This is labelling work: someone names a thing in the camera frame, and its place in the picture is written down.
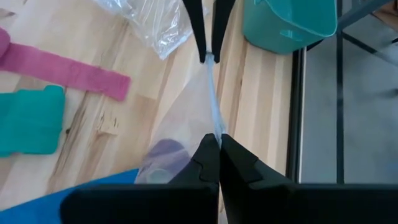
wood grain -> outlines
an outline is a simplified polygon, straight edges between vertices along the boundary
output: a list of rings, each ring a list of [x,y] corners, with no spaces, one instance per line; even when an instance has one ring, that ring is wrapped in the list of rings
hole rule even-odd
[[[160,60],[129,22],[93,1],[0,0],[0,26],[12,41],[130,76],[124,102],[65,89],[63,131],[56,153],[0,159],[0,210],[80,183],[140,166],[150,139],[189,79],[199,70],[195,39]],[[243,1],[231,14],[215,83],[228,132],[284,173],[291,55],[247,43]],[[210,36],[211,17],[206,18]],[[40,80],[0,72],[0,92],[42,88]]]

blue cloth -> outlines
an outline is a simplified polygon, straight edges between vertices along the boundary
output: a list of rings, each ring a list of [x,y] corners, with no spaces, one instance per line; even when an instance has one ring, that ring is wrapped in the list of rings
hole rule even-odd
[[[80,187],[87,187],[96,184],[133,184],[138,173],[138,169],[126,171],[120,174],[105,177],[99,180],[93,180],[89,183],[72,187],[61,192],[50,194],[36,200],[23,203],[0,212],[0,223],[13,224],[58,224],[59,207],[62,200],[73,190]]]

pink cloth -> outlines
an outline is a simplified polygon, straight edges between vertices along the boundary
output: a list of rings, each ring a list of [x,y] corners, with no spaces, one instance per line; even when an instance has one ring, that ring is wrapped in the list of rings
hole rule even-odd
[[[76,60],[10,42],[0,28],[0,70],[39,78],[80,90],[104,93],[119,101],[125,99],[130,78]]]

plastic bag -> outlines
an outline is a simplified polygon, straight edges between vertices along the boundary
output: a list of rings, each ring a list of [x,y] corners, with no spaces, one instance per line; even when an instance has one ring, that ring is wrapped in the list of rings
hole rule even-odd
[[[208,54],[206,65],[187,83],[160,122],[136,183],[172,180],[188,164],[205,134],[214,133],[221,147],[225,126],[213,83],[213,64],[213,55]]]
[[[113,14],[131,21],[137,36],[165,59],[192,33],[181,0],[94,0]]]

teal sponge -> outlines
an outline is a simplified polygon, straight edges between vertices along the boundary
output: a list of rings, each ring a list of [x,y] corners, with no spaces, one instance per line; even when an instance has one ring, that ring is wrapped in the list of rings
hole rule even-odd
[[[59,86],[0,94],[0,157],[51,154],[62,130],[65,95]]]

